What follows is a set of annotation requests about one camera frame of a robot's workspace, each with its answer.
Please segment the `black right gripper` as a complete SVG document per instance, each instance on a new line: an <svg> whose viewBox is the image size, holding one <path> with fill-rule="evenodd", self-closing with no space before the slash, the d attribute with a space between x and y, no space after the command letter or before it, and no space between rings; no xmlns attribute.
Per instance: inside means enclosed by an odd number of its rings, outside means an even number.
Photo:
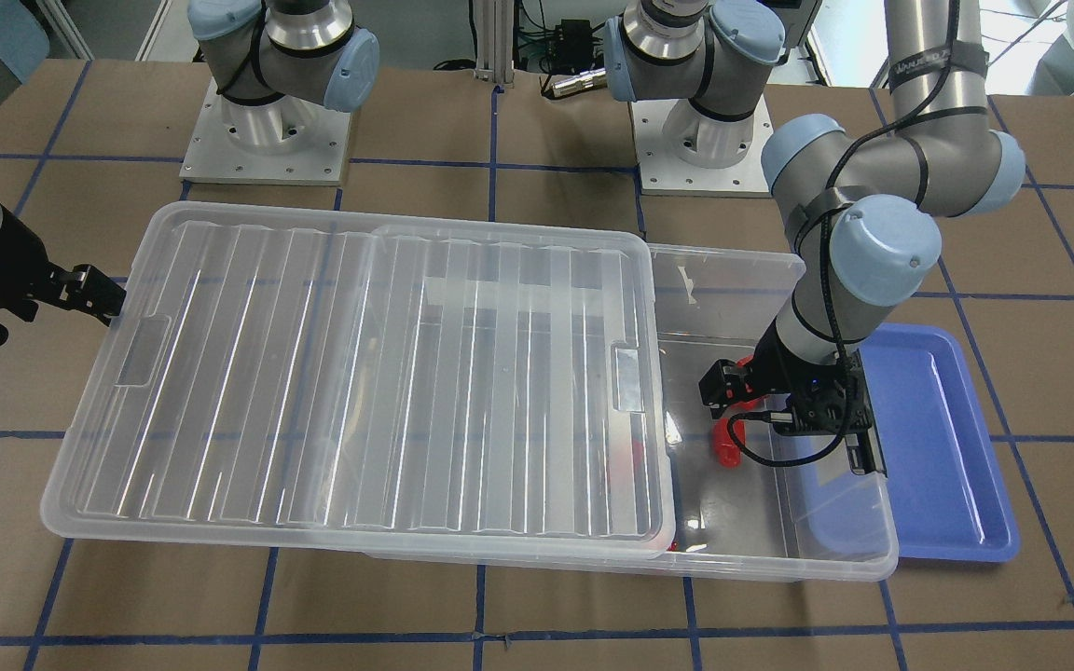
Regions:
<svg viewBox="0 0 1074 671"><path fill-rule="evenodd" d="M122 313L124 285L110 279L93 265L63 269L48 259L44 243L17 218L5 218L0 228L0 309L25 322L33 322L38 294L48 294L50 305L87 313L111 326ZM0 347L9 331L0 323Z"/></svg>

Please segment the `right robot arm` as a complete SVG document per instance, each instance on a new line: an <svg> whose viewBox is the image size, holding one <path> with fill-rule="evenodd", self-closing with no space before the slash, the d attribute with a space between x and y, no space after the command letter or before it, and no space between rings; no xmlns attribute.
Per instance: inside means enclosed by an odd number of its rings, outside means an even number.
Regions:
<svg viewBox="0 0 1074 671"><path fill-rule="evenodd" d="M187 17L218 93L235 106L295 98L353 112L375 84L379 42L345 1L192 1ZM34 13L21 1L0 1L0 105L47 56ZM124 301L124 286L93 265L52 263L44 242L0 203L0 309L33 322L47 303L108 324ZM6 340L0 323L0 345Z"/></svg>

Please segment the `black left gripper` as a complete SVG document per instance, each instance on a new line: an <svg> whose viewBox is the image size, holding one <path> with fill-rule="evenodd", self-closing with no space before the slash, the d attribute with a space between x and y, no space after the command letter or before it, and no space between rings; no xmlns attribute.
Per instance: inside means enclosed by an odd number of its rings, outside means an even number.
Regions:
<svg viewBox="0 0 1074 671"><path fill-rule="evenodd" d="M847 433L852 415L852 371L862 366L853 356L844 364L815 364L792 355L783 344L765 340L751 362L751 382L764 392L761 404L735 412L743 421L761 421L781 436L834 436ZM716 360L699 379L700 403L711 415L723 415L740 399L737 362Z"/></svg>

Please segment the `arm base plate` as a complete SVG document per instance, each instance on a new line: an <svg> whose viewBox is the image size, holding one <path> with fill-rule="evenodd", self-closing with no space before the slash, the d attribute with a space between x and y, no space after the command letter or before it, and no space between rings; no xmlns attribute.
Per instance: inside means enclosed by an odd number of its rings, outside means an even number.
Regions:
<svg viewBox="0 0 1074 671"><path fill-rule="evenodd" d="M629 104L643 194L770 196L761 154L773 132L764 98L750 117L720 122L687 101Z"/></svg>
<svg viewBox="0 0 1074 671"><path fill-rule="evenodd" d="M193 184L340 187L351 122L349 112L293 97L243 106L211 82L179 175Z"/></svg>

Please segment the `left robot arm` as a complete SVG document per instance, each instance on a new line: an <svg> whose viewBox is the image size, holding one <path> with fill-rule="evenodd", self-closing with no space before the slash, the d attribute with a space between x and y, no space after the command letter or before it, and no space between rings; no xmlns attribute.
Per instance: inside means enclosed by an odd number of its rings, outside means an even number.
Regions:
<svg viewBox="0 0 1074 671"><path fill-rule="evenodd" d="M760 166L806 275L753 355L716 363L700 399L719 418L787 396L793 432L860 431L852 355L919 289L942 253L939 217L1005 207L1026 154L989 127L976 1L887 1L894 118L854 137L824 114L780 123ZM604 25L604 65L621 102L674 101L674 154L732 166L785 29L759 1L632 1Z"/></svg>

